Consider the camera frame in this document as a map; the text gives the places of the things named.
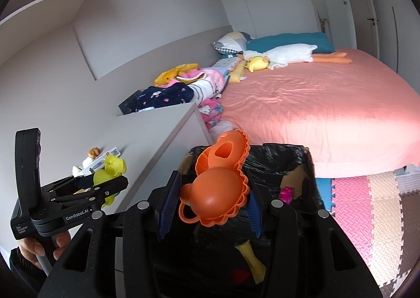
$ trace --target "orange toy mold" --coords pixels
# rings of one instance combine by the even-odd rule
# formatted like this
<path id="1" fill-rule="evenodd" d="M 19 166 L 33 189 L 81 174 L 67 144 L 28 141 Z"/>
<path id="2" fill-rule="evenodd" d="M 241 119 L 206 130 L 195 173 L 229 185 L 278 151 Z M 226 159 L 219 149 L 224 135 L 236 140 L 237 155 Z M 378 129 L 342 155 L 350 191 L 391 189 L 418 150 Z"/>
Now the orange toy mold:
<path id="1" fill-rule="evenodd" d="M 179 217 L 186 223 L 201 222 L 203 226 L 224 225 L 228 218 L 238 214 L 249 194 L 248 178 L 242 165 L 249 155 L 249 140 L 240 130 L 220 135 L 216 144 L 198 157 L 195 165 L 197 178 L 181 188 Z M 196 217 L 183 214 L 186 204 Z"/>

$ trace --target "black trash bag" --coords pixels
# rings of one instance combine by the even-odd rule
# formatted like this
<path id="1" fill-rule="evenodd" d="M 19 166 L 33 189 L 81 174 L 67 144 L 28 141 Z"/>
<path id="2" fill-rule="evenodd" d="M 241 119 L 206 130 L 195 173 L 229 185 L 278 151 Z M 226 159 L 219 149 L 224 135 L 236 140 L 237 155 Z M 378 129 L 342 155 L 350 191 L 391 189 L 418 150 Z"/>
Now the black trash bag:
<path id="1" fill-rule="evenodd" d="M 182 176 L 182 184 L 192 183 L 197 177 L 195 163 L 206 149 L 198 146 L 190 151 L 193 162 Z M 314 213 L 324 205 L 316 187 L 312 159 L 303 146 L 264 144 L 251 146 L 244 166 L 250 170 L 258 185 L 267 187 L 273 199 L 278 197 L 281 179 L 289 171 L 302 165 L 307 177 L 302 196 L 293 200 L 296 210 Z M 186 217 L 194 213 L 185 207 Z M 172 298 L 257 298 L 262 283 L 256 285 L 253 276 L 241 284 L 234 283 L 234 272 L 249 267 L 241 253 L 235 248 L 247 240 L 255 256 L 267 266 L 271 257 L 271 240 L 258 239 L 251 231 L 246 208 L 236 217 L 229 218 L 222 226 L 204 227 L 199 222 L 186 224 L 181 221 L 178 210 L 174 214 L 171 229 L 162 241 L 150 241 L 152 259 L 157 282 L 163 295 Z"/>

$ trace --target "finger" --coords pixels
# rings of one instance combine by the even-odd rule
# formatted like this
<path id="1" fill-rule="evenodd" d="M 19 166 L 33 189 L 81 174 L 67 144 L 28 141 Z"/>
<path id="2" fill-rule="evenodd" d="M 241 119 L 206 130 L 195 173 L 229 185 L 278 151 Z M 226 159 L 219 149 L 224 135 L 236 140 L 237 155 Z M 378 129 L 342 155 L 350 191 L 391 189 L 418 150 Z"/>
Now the finger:
<path id="1" fill-rule="evenodd" d="M 66 247 L 56 248 L 54 250 L 54 259 L 58 260 L 58 258 L 62 255 L 62 253 L 64 252 L 65 249 L 66 249 Z"/>
<path id="2" fill-rule="evenodd" d="M 20 250 L 25 249 L 38 256 L 45 256 L 45 250 L 43 245 L 33 237 L 26 237 L 18 241 Z"/>
<path id="3" fill-rule="evenodd" d="M 55 243 L 59 248 L 66 247 L 70 243 L 70 240 L 71 240 L 70 233 L 68 230 L 55 235 L 54 238 L 55 238 Z"/>
<path id="4" fill-rule="evenodd" d="M 26 260 L 30 261 L 31 263 L 38 262 L 35 254 L 29 252 L 27 249 L 21 246 L 19 246 L 19 249 L 20 249 L 20 253 L 22 253 L 23 257 Z"/>
<path id="5" fill-rule="evenodd" d="M 41 264 L 39 263 L 38 259 L 36 258 L 36 255 L 29 252 L 27 249 L 20 247 L 20 253 L 22 254 L 22 256 L 28 260 L 31 264 L 33 264 L 34 266 L 38 267 L 39 269 L 43 269 L 43 267 L 41 266 Z"/>

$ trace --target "foam floor mat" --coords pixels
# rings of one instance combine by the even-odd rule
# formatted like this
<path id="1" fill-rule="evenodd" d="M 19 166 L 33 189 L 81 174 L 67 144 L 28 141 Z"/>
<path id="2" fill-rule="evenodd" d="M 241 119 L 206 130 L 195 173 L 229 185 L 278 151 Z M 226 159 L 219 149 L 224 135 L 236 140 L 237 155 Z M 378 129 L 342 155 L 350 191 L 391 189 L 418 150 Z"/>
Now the foam floor mat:
<path id="1" fill-rule="evenodd" d="M 324 202 L 325 209 L 331 212 L 333 207 L 331 190 L 332 180 L 330 178 L 316 178 L 315 182 L 321 199 Z"/>
<path id="2" fill-rule="evenodd" d="M 393 172 L 332 181 L 332 214 L 369 266 L 385 298 L 420 255 L 420 183 Z"/>

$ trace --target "pink bedsheet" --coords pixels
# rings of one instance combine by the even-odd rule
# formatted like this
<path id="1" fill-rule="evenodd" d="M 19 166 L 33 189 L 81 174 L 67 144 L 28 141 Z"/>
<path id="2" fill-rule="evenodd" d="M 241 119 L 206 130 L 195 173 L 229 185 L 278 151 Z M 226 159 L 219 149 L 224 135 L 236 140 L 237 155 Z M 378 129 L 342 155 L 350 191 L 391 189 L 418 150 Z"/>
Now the pink bedsheet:
<path id="1" fill-rule="evenodd" d="M 221 120 L 252 144 L 309 148 L 319 178 L 343 178 L 420 165 L 420 96 L 365 52 L 349 65 L 299 63 L 246 71 L 222 97 Z"/>

